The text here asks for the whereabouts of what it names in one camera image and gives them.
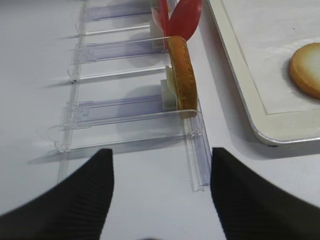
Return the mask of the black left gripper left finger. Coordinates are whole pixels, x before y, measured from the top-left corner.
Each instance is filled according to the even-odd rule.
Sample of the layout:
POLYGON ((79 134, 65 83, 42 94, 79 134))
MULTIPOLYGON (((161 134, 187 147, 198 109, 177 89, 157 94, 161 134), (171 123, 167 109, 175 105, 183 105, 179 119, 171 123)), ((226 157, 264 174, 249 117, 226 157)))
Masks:
POLYGON ((113 151, 103 148, 61 183, 0 217, 2 240, 98 240, 115 185, 113 151))

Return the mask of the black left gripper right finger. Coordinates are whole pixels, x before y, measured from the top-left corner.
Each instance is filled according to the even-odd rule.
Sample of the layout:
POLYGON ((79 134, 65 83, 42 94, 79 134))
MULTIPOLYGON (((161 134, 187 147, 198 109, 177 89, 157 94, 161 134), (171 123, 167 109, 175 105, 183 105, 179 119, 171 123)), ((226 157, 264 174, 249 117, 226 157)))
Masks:
POLYGON ((223 147, 212 149, 211 196, 228 240, 318 240, 320 209, 280 189, 223 147))

